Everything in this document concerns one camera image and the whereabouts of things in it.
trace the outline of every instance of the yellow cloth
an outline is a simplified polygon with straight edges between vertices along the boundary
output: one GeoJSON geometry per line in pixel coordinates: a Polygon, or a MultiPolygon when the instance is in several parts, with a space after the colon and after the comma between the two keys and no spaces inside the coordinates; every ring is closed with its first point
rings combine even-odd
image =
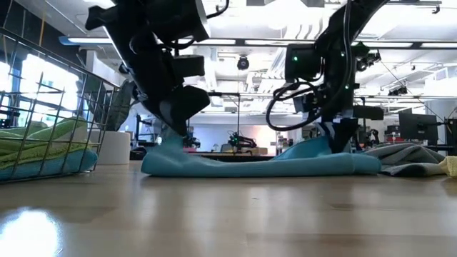
{"type": "Polygon", "coordinates": [[[457,178],[457,156],[447,156],[439,166],[448,176],[457,178]]]}

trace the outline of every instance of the folded towel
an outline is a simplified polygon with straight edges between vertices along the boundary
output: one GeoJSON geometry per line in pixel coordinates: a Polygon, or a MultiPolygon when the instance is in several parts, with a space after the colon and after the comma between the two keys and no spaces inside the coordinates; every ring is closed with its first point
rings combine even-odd
{"type": "MultiPolygon", "coordinates": [[[[47,128],[48,126],[44,122],[32,121],[29,128],[29,135],[36,133],[40,130],[47,128]]],[[[20,137],[23,137],[26,133],[27,127],[18,127],[18,128],[3,128],[1,131],[14,133],[20,137]]]]}
{"type": "MultiPolygon", "coordinates": [[[[65,156],[55,158],[52,160],[46,160],[44,162],[43,171],[41,176],[52,176],[61,173],[62,165],[64,164],[65,156]]],[[[95,165],[97,161],[97,155],[93,151],[80,150],[73,153],[69,153],[65,166],[63,169],[63,174],[69,173],[78,173],[82,171],[87,171],[95,165]]],[[[16,173],[14,174],[14,179],[24,179],[37,176],[42,161],[34,161],[31,163],[24,163],[17,166],[16,173]]],[[[10,179],[11,173],[13,172],[13,167],[2,168],[0,169],[0,181],[5,181],[10,179]]]]}
{"type": "Polygon", "coordinates": [[[371,156],[331,154],[325,137],[298,143],[270,161],[246,163],[224,163],[189,155],[182,151],[180,139],[167,138],[161,146],[151,149],[141,172],[153,176],[266,177],[377,174],[381,170],[381,162],[371,156]]]}
{"type": "Polygon", "coordinates": [[[457,156],[447,156],[439,163],[441,170],[451,178],[457,178],[457,156]]]}
{"type": "Polygon", "coordinates": [[[377,157],[383,165],[382,174],[389,176],[424,177],[444,174],[438,165],[444,156],[414,143],[399,143],[365,152],[377,157]]]}
{"type": "MultiPolygon", "coordinates": [[[[52,134],[52,127],[45,128],[30,134],[27,139],[49,140],[52,134],[53,141],[70,141],[75,124],[76,130],[72,141],[74,143],[70,145],[70,148],[68,143],[51,143],[46,159],[58,158],[65,155],[67,151],[73,152],[86,148],[87,123],[84,120],[81,119],[76,122],[76,119],[64,119],[57,123],[54,134],[52,134]]],[[[8,131],[0,131],[1,137],[22,138],[21,135],[15,135],[8,131]]],[[[47,145],[47,142],[26,143],[19,157],[19,163],[40,161],[46,153],[47,145]]],[[[14,165],[18,158],[20,146],[20,141],[0,140],[0,168],[7,168],[14,165]]]]}

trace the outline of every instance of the gray cloth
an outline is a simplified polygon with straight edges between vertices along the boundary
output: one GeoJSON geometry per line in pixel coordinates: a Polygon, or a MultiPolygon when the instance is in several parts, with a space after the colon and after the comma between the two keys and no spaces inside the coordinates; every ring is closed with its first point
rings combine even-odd
{"type": "Polygon", "coordinates": [[[400,143],[367,151],[382,163],[382,174],[403,177],[424,177],[444,174],[439,163],[444,156],[414,143],[400,143]]]}

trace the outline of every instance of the white cylinder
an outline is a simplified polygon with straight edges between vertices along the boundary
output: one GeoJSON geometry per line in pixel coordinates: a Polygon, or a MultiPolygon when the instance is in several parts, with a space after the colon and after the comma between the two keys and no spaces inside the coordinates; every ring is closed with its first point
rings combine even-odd
{"type": "MultiPolygon", "coordinates": [[[[92,131],[91,142],[99,142],[100,131],[92,131]]],[[[99,152],[98,165],[125,165],[130,163],[131,134],[117,131],[106,131],[99,152]]]]}

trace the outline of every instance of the metal wire basket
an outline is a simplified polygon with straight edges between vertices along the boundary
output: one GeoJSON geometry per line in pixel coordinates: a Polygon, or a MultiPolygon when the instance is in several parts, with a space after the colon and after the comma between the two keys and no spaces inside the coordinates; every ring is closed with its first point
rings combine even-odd
{"type": "Polygon", "coordinates": [[[0,182],[92,171],[119,87],[0,28],[0,182]]]}

